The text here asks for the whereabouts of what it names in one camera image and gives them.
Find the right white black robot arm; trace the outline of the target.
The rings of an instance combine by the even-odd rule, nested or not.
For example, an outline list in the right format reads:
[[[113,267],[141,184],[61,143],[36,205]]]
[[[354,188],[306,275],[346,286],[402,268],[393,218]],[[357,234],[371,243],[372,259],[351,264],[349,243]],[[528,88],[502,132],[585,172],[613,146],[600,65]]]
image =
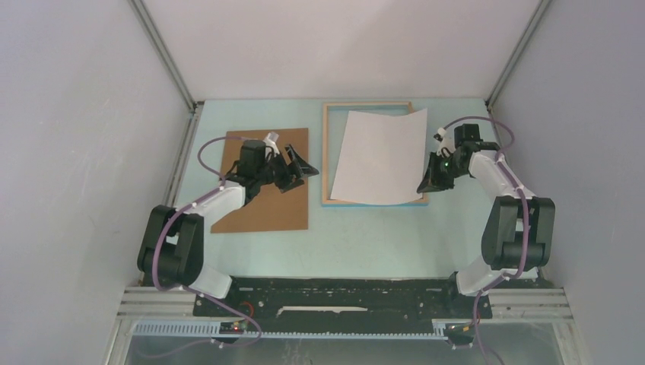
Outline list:
[[[485,141],[477,122],[476,117],[464,117],[437,130],[434,139],[439,145],[417,187],[419,193],[442,192],[468,176],[492,200],[480,256],[455,274],[456,289],[442,298],[443,310],[453,318],[472,309],[472,297],[545,266],[551,255],[554,201],[537,196],[520,181],[507,163],[505,149]]]

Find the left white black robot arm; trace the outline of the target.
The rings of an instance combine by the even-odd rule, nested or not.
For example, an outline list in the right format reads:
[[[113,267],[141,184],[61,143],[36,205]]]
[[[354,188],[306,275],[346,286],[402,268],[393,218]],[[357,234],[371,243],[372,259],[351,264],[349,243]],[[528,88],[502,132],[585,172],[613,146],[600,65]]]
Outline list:
[[[239,157],[226,173],[216,174],[214,189],[181,208],[158,205],[151,210],[137,266],[151,276],[154,287],[183,287],[212,297],[211,307],[221,316],[237,313],[240,295],[230,289],[233,278],[205,260],[205,225],[247,206],[263,186],[285,193],[319,175],[292,145],[280,151],[277,138],[273,132],[262,140],[243,138]]]

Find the hot air balloon photo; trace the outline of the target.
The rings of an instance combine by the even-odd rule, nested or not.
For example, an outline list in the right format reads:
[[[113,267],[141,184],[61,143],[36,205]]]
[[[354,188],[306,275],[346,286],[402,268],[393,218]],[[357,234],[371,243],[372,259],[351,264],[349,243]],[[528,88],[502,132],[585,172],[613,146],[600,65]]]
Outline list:
[[[392,116],[348,113],[330,198],[359,205],[421,200],[428,110]]]

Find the wooden picture frame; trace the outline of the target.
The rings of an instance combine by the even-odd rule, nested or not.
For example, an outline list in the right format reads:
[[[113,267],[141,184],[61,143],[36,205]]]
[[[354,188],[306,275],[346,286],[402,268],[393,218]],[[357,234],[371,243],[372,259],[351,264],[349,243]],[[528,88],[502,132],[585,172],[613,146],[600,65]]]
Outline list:
[[[401,116],[417,111],[410,101],[354,101],[324,103],[322,107],[322,204],[326,206],[375,207],[427,205],[429,198],[425,193],[422,193],[424,197],[417,202],[405,205],[390,206],[359,205],[344,201],[334,201],[330,198],[332,183],[335,177],[335,170],[337,167],[340,147],[345,130],[345,124],[347,122],[348,113],[352,110],[392,116]]]

